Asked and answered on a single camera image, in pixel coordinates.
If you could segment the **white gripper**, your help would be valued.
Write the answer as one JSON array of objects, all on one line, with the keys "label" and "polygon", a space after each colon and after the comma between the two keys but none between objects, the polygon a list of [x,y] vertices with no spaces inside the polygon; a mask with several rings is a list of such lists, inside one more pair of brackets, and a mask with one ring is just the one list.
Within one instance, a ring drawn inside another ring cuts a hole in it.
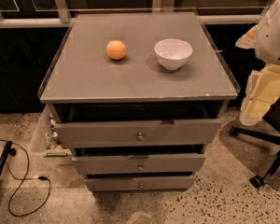
[{"label": "white gripper", "polygon": [[[235,46],[240,49],[254,49],[258,27],[255,25],[250,28],[235,42]],[[246,84],[240,122],[245,126],[256,125],[279,98],[280,64],[267,63],[260,71],[253,70]]]}]

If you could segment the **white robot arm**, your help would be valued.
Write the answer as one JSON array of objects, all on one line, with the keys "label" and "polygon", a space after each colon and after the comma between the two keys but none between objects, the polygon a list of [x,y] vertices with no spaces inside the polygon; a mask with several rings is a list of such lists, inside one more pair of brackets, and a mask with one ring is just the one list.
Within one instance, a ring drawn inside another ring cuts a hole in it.
[{"label": "white robot arm", "polygon": [[235,46],[253,49],[256,57],[265,62],[260,71],[253,70],[248,77],[241,105],[240,122],[254,126],[280,98],[280,0],[270,6],[259,23],[242,35]]}]

